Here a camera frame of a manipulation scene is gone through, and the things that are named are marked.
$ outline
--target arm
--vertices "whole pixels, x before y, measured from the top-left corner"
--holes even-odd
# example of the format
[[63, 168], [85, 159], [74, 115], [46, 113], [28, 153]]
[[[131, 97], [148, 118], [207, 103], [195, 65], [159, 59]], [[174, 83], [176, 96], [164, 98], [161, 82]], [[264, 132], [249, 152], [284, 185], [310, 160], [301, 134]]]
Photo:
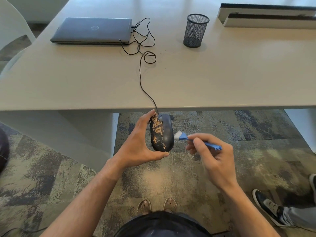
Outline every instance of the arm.
[[[233, 147], [211, 134], [196, 133], [188, 138], [193, 142], [188, 141], [186, 149], [200, 154], [209, 180], [224, 195], [241, 236], [279, 236], [237, 183]], [[209, 150], [202, 140], [221, 145], [223, 150]]]
[[146, 127], [153, 115], [155, 115], [154, 110], [140, 117], [120, 150], [106, 162], [96, 177], [45, 230], [41, 237], [91, 237], [123, 171], [127, 167], [138, 166], [169, 155], [168, 152], [150, 151], [146, 146]]

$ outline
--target sandal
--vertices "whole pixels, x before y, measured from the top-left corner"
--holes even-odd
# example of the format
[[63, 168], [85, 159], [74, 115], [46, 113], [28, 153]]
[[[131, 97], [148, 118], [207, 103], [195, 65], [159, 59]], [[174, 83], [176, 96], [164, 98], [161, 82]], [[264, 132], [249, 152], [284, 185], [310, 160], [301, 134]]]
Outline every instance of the sandal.
[[166, 198], [162, 210], [173, 213], [173, 212], [176, 212], [177, 209], [178, 209], [178, 206], [177, 206], [176, 201], [172, 197]]
[[143, 199], [137, 207], [137, 214], [138, 215], [146, 215], [152, 213], [151, 204], [149, 199]]

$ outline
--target cleaning brush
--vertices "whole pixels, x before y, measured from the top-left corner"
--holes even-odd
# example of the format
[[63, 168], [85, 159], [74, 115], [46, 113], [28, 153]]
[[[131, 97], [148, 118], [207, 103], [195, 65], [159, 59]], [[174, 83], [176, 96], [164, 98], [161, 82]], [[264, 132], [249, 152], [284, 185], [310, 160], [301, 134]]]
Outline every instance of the cleaning brush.
[[[174, 135], [174, 139], [175, 140], [180, 140], [180, 141], [183, 141], [183, 140], [190, 140], [190, 141], [193, 141], [191, 139], [188, 138], [188, 136], [184, 133], [184, 132], [181, 132], [181, 131], [178, 131], [175, 135]], [[215, 145], [215, 144], [211, 144], [211, 143], [208, 143], [206, 141], [203, 141], [204, 144], [208, 147], [211, 147], [213, 148], [214, 150], [222, 150], [222, 147], [219, 146], [219, 145]]]

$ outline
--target gray dell laptop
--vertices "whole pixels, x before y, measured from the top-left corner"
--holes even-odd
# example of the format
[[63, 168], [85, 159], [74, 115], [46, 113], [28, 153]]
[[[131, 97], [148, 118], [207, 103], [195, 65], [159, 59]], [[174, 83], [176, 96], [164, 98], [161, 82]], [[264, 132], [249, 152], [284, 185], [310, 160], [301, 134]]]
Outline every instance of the gray dell laptop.
[[58, 44], [120, 45], [129, 43], [131, 19], [67, 17], [51, 42]]

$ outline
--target person's right hand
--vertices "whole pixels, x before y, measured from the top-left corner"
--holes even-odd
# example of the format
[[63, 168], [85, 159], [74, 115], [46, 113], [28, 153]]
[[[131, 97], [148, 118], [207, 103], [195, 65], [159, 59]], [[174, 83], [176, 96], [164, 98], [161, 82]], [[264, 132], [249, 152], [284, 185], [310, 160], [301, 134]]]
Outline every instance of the person's right hand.
[[[233, 147], [211, 134], [195, 133], [188, 136], [186, 150], [194, 155], [198, 152], [202, 158], [209, 180], [221, 191], [228, 192], [238, 186], [236, 179]], [[221, 151], [208, 149], [203, 141], [220, 145]]]

